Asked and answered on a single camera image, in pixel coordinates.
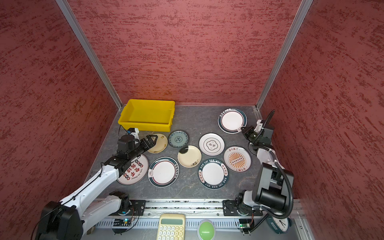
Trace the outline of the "white plate with quatrefoil design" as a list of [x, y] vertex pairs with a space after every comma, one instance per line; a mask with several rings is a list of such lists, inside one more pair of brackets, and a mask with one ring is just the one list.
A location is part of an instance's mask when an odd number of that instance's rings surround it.
[[218, 134], [207, 133], [200, 138], [199, 148], [203, 154], [214, 157], [220, 155], [224, 151], [225, 142]]

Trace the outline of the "white plate dark green rim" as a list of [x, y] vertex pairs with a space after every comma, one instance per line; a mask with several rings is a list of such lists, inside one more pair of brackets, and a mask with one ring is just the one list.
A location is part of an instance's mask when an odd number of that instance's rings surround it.
[[227, 134], [237, 134], [247, 125], [247, 115], [239, 109], [229, 108], [218, 117], [219, 128]]

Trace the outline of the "white plate orange sunburst design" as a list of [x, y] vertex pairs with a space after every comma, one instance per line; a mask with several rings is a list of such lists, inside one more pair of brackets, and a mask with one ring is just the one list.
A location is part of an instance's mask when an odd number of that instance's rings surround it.
[[251, 155], [242, 147], [232, 146], [224, 152], [226, 166], [233, 172], [244, 173], [252, 164]]

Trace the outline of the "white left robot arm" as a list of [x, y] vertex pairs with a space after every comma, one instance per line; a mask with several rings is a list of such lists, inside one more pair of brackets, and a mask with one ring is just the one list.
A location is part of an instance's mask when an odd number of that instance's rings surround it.
[[147, 135], [139, 140], [130, 133], [118, 141], [117, 153], [101, 164], [101, 169], [80, 188], [59, 202], [49, 202], [42, 210], [32, 240], [79, 240], [94, 225], [113, 213], [133, 214], [129, 195], [114, 191], [92, 206], [92, 202], [111, 183], [120, 178], [132, 162], [153, 148], [158, 136]]

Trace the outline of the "blue floral rimmed plate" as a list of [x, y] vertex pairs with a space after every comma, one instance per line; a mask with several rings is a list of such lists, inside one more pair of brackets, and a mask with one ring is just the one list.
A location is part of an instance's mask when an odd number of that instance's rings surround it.
[[182, 130], [173, 131], [168, 137], [168, 142], [173, 148], [183, 148], [189, 142], [189, 135]]

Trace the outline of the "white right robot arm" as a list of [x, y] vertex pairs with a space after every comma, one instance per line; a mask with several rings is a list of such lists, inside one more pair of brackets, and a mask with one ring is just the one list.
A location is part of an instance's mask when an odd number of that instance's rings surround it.
[[265, 127], [256, 132], [255, 127], [242, 127], [242, 133], [255, 151], [266, 154], [251, 191], [243, 191], [236, 198], [237, 212], [249, 216], [254, 211], [265, 211], [277, 219], [288, 218], [294, 207], [292, 172], [280, 164], [274, 147], [271, 145], [273, 131]]

